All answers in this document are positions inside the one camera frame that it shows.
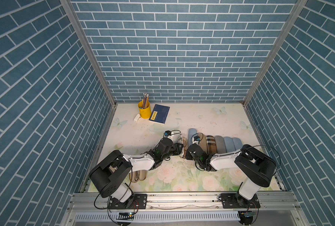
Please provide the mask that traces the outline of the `plaid case red glasses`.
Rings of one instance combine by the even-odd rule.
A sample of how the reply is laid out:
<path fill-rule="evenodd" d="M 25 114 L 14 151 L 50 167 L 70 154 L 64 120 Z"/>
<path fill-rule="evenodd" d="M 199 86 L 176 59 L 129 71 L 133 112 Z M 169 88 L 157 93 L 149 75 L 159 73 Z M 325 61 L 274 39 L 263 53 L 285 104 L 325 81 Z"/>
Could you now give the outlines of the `plaid case red glasses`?
<path fill-rule="evenodd" d="M 217 153 L 217 147 L 216 147 L 216 141 L 214 136 L 208 135 L 207 138 L 207 152 L 208 154 L 216 154 Z"/>

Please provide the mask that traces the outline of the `blue case orange glasses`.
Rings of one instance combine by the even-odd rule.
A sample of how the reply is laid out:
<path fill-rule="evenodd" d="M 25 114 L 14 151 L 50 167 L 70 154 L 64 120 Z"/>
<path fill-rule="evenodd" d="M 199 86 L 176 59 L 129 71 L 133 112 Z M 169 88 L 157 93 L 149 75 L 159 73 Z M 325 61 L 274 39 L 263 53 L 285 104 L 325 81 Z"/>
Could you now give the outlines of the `blue case orange glasses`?
<path fill-rule="evenodd" d="M 192 144 L 192 138 L 193 136 L 197 133 L 197 130 L 195 128 L 190 128 L 188 131 L 188 146 L 190 146 Z"/>

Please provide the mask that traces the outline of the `grey case tortoise glasses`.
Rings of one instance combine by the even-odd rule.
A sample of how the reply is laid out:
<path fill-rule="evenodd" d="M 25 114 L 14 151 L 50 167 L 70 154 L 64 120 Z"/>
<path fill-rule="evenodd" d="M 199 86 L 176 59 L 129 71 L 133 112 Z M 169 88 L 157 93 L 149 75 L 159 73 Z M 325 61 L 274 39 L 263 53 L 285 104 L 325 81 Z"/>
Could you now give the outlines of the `grey case tortoise glasses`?
<path fill-rule="evenodd" d="M 222 153 L 226 153 L 226 146 L 225 146 L 225 142 L 222 136 L 215 136 L 215 144 L 216 144 L 216 150 L 217 153 L 222 154 Z"/>

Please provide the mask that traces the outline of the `blue case yellow glasses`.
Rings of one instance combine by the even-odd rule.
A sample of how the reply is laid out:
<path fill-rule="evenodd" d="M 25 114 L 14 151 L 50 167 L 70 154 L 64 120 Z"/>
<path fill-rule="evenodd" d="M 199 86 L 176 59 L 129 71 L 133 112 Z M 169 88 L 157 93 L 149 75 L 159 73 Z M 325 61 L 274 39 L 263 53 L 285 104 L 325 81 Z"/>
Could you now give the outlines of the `blue case yellow glasses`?
<path fill-rule="evenodd" d="M 233 139 L 231 137 L 223 138 L 226 148 L 226 153 L 233 153 L 236 151 Z"/>

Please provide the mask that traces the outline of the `blue case white glasses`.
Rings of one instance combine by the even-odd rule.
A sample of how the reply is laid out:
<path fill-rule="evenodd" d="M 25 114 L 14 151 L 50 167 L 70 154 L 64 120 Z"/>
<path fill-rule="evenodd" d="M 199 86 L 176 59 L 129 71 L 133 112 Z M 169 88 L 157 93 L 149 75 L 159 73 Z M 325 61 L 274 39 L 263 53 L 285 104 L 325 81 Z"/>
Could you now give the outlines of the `blue case white glasses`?
<path fill-rule="evenodd" d="M 239 139 L 237 137 L 233 137 L 232 141 L 233 141 L 233 145 L 234 145 L 235 150 L 240 150 L 243 147 L 243 143 L 242 143 L 241 139 Z"/>

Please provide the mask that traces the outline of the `beige case striped glasses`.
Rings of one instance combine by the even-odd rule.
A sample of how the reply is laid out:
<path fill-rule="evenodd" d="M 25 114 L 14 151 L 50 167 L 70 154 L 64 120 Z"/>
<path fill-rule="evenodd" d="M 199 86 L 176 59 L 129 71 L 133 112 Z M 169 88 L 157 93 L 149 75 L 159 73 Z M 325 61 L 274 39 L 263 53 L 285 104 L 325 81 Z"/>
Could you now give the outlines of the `beige case striped glasses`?
<path fill-rule="evenodd" d="M 177 140 L 177 150 L 181 158 L 184 159 L 186 158 L 187 148 L 188 148 L 188 140 L 186 137 L 180 134 Z"/>

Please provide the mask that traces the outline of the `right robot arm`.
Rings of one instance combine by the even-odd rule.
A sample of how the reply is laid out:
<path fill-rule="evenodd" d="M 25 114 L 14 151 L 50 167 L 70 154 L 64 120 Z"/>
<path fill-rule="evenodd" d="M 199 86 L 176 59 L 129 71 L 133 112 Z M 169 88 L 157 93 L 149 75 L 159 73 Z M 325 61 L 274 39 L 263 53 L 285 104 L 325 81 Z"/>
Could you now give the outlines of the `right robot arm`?
<path fill-rule="evenodd" d="M 277 168 L 275 160 L 251 145 L 243 145 L 234 153 L 208 155 L 198 144 L 192 144 L 188 153 L 195 164 L 205 171 L 239 168 L 246 175 L 246 179 L 240 186 L 236 198 L 245 201 L 253 199 L 260 188 L 270 186 Z"/>

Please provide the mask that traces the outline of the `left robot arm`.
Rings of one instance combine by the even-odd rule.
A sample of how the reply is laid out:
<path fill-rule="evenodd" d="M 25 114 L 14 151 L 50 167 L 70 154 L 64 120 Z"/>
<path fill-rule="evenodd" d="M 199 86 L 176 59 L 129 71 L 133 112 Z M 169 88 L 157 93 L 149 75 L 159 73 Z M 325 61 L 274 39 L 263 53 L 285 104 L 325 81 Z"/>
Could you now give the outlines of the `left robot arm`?
<path fill-rule="evenodd" d="M 102 198 L 113 197 L 118 202 L 131 202 L 134 193 L 124 180 L 129 173 L 154 170 L 171 156 L 183 153 L 183 143 L 174 143 L 170 137 L 162 138 L 157 146 L 140 155 L 123 154 L 112 151 L 90 172 L 88 177 Z"/>

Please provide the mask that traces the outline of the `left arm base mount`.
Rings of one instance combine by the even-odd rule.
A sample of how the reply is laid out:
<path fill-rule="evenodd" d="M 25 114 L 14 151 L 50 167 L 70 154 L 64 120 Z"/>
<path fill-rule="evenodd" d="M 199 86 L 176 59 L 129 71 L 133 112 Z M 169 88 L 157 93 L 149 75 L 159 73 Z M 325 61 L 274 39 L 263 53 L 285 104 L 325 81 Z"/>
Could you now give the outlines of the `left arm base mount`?
<path fill-rule="evenodd" d="M 133 194 L 125 202 L 120 202 L 116 198 L 111 198 L 108 204 L 110 210 L 123 209 L 146 209 L 147 194 Z"/>

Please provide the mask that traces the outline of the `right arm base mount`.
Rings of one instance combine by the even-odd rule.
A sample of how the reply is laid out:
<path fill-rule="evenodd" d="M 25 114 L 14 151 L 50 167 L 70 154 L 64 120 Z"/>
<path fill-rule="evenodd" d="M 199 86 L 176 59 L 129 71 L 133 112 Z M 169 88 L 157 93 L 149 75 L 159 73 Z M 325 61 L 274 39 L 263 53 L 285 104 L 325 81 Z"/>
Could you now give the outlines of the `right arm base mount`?
<path fill-rule="evenodd" d="M 222 202 L 224 209 L 259 209 L 261 207 L 257 195 L 247 200 L 238 193 L 223 193 L 218 197 L 218 200 Z"/>

